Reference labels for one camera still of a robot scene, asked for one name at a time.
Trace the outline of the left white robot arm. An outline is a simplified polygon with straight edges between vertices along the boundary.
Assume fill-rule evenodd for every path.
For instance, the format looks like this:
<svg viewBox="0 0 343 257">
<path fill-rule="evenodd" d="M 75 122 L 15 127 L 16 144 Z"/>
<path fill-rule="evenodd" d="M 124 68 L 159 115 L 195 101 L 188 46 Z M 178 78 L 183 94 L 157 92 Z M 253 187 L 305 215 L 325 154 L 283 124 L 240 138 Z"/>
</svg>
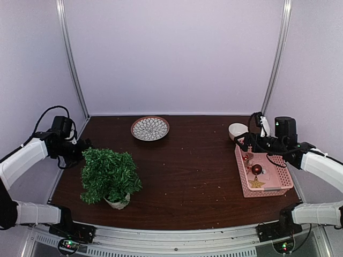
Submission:
<svg viewBox="0 0 343 257">
<path fill-rule="evenodd" d="M 64 161 L 61 170 L 72 168 L 83 160 L 83 152 L 93 145 L 90 139 L 77 138 L 74 121 L 56 116 L 51 128 L 45 132 L 34 131 L 21 146 L 1 159 L 1 229 L 16 225 L 49 224 L 66 238 L 77 233 L 77 226 L 67 207 L 44 205 L 13 200 L 8 191 L 32 166 L 47 157 Z"/>
</svg>

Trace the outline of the small green christmas tree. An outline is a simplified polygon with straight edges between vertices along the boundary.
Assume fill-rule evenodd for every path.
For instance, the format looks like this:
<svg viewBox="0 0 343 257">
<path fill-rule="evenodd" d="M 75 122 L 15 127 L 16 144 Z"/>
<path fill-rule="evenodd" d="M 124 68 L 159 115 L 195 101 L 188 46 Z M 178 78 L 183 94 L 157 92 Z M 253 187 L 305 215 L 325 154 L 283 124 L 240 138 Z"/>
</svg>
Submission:
<svg viewBox="0 0 343 257">
<path fill-rule="evenodd" d="M 122 210 L 130 203 L 130 196 L 143 188 L 131 154 L 89 148 L 83 151 L 83 157 L 84 191 L 80 198 L 84 203 L 93 205 L 104 200 L 113 209 Z"/>
</svg>

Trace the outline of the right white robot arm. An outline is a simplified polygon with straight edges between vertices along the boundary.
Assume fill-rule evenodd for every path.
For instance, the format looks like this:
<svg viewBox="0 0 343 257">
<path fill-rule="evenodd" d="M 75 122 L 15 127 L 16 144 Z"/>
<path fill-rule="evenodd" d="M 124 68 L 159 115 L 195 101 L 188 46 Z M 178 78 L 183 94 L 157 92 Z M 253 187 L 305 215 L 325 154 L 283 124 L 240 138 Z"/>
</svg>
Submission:
<svg viewBox="0 0 343 257">
<path fill-rule="evenodd" d="M 243 151 L 251 149 L 255 154 L 281 156 L 291 166 L 309 172 L 342 191 L 342 162 L 323 153 L 308 142 L 298 142 L 296 120 L 279 116 L 274 120 L 275 135 L 270 135 L 266 117 L 260 112 L 250 116 L 255 120 L 259 133 L 253 133 L 250 125 L 232 123 L 228 127 L 230 138 Z M 342 229 L 342 202 L 296 203 L 280 212 L 280 220 L 275 224 L 279 236 L 288 235 L 295 225 L 321 224 Z"/>
</svg>

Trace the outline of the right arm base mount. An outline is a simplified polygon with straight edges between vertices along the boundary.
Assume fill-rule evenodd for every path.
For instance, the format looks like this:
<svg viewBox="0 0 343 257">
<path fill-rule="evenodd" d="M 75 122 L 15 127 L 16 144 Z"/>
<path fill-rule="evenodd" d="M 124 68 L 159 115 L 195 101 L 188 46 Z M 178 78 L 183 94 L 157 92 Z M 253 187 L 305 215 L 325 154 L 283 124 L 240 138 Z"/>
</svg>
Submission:
<svg viewBox="0 0 343 257">
<path fill-rule="evenodd" d="M 259 241 L 266 242 L 270 240 L 277 240 L 284 237 L 291 237 L 297 233 L 302 232 L 302 226 L 293 224 L 291 226 L 282 227 L 279 222 L 262 224 L 256 226 L 257 236 Z"/>
</svg>

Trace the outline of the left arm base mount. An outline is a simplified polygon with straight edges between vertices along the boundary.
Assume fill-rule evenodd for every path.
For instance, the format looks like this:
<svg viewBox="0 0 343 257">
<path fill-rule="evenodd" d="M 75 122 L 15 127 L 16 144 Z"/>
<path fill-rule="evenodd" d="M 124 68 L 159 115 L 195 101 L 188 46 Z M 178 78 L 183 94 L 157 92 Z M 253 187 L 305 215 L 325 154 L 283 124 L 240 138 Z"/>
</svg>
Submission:
<svg viewBox="0 0 343 257">
<path fill-rule="evenodd" d="M 48 226 L 50 234 L 71 239 L 82 244 L 91 244 L 96 233 L 96 227 L 79 223 L 75 223 L 71 229 L 59 224 Z"/>
</svg>

